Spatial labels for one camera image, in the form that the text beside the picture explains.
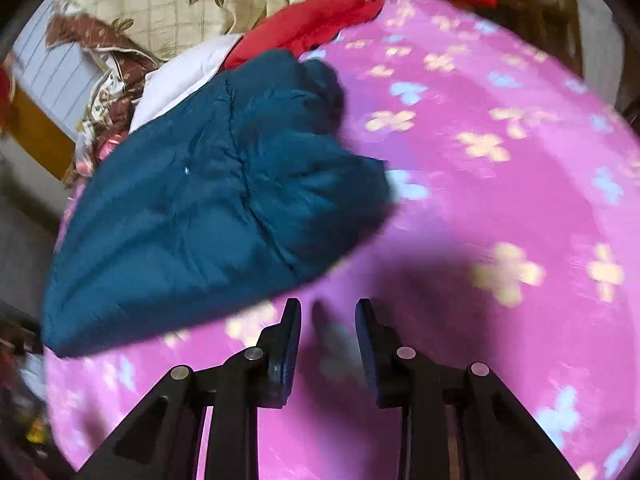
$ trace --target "floral bedding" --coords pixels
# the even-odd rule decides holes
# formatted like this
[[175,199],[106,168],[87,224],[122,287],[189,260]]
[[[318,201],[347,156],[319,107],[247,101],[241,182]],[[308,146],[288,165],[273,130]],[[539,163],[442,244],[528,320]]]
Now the floral bedding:
[[[145,73],[213,36],[251,30],[265,17],[301,1],[59,0],[47,44],[75,41],[104,71],[78,125],[66,182],[91,177],[99,161],[127,137]],[[140,69],[135,82],[123,79],[124,59]]]
[[[340,140],[388,160],[396,210],[287,294],[300,353],[287,406],[258,416],[262,480],[396,477],[399,413],[373,405],[353,325],[366,297],[437,362],[486,362],[581,480],[615,478],[640,442],[635,135],[555,59],[443,0],[387,0],[303,57],[335,68]],[[169,368],[253,345],[285,300],[84,359],[49,353],[58,444],[81,466]]]

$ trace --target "teal jacket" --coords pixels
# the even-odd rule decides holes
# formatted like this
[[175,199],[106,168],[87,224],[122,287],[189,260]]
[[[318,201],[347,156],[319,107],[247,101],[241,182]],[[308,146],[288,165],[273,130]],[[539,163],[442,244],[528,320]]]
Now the teal jacket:
[[271,50],[135,131],[82,197],[44,299],[80,356],[215,319],[318,277],[385,219],[383,163],[332,134],[318,60]]

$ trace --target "white cloth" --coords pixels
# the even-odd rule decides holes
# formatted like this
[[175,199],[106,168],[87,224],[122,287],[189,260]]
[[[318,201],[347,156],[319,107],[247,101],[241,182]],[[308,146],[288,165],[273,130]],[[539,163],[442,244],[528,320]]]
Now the white cloth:
[[207,40],[146,75],[145,91],[136,106],[130,132],[167,113],[216,75],[242,34]]
[[46,402],[47,385],[44,378],[43,356],[28,353],[24,365],[20,369],[20,377],[33,395]]

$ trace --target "pink blanket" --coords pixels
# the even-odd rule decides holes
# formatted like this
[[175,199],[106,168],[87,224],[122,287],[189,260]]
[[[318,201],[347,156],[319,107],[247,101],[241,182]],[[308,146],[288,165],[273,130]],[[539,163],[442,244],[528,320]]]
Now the pink blanket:
[[[364,387],[362,297],[434,360],[489,364],[582,480],[614,478],[640,440],[634,135],[555,59],[443,0],[387,0],[304,57],[335,67],[342,140],[388,160],[397,208],[289,294],[300,355],[288,405],[259,413],[262,480],[395,478],[399,414]],[[284,299],[89,358],[48,354],[63,452],[80,467],[167,369],[252,345]]]

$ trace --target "brown floral fabric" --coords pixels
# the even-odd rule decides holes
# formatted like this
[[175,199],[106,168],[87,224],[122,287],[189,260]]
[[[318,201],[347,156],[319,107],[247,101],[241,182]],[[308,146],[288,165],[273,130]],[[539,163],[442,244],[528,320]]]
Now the brown floral fabric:
[[116,27],[81,12],[56,15],[47,27],[49,48],[75,41],[105,63],[105,77],[92,92],[82,121],[83,142],[76,147],[74,172],[68,180],[92,176],[104,160],[129,133],[134,103],[142,96],[147,73],[159,62],[140,50]]

